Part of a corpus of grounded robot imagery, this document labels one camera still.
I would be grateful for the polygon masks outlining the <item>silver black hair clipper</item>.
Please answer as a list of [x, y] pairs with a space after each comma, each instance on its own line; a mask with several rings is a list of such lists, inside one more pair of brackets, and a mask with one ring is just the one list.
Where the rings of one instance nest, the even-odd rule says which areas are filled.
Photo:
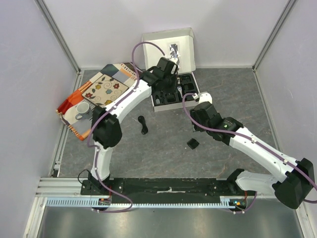
[[177, 91], [180, 95], [180, 98], [183, 99], [184, 94], [183, 94], [183, 88], [181, 85], [177, 86]]

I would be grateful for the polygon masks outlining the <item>black clipper guard comb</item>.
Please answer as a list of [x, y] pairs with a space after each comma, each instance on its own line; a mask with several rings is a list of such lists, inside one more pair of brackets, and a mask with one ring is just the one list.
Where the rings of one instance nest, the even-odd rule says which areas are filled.
[[187, 145], [188, 145], [192, 150], [194, 150], [194, 149], [196, 149], [200, 144], [199, 144], [199, 142], [198, 142], [196, 139], [191, 138], [191, 139], [187, 142]]

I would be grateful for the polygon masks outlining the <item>white cardboard clipper box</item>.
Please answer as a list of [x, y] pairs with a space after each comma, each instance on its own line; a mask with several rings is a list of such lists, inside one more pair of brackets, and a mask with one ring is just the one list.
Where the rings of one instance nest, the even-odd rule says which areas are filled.
[[173, 76], [168, 89], [152, 90], [155, 112], [175, 110], [182, 107], [183, 96], [199, 94], [194, 71], [194, 33], [192, 28], [165, 30], [142, 35], [146, 69], [160, 68]]

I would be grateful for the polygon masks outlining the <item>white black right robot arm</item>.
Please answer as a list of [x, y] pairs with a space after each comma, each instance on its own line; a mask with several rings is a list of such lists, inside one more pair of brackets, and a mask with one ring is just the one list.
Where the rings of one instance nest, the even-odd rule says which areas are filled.
[[239, 150], [269, 171], [265, 175], [237, 169], [233, 179], [227, 182], [230, 194], [238, 195], [243, 190], [273, 194], [285, 206], [297, 209], [317, 186], [311, 161], [298, 160], [276, 150], [236, 119], [223, 118], [210, 102], [202, 102], [186, 114], [196, 131], [205, 131], [214, 140]]

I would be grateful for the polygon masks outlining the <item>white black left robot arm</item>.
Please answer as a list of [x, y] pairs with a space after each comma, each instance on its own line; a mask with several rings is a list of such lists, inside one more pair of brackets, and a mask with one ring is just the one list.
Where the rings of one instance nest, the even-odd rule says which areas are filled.
[[92, 190], [103, 195], [107, 193], [110, 175], [110, 161], [114, 147], [122, 139], [121, 123], [128, 113], [152, 94], [152, 90], [172, 92], [176, 88], [178, 65], [162, 57], [156, 66], [137, 74], [137, 81], [122, 96], [102, 108], [93, 111], [88, 146], [95, 149], [95, 158], [89, 180]]

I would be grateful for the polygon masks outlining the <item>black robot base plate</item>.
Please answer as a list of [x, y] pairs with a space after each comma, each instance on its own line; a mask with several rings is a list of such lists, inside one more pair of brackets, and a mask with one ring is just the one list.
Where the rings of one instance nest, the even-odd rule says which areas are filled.
[[219, 203], [221, 196], [244, 197], [255, 195], [243, 191], [234, 182], [215, 178], [111, 178], [106, 185], [83, 180], [81, 195], [109, 195], [112, 203], [123, 204], [190, 204]]

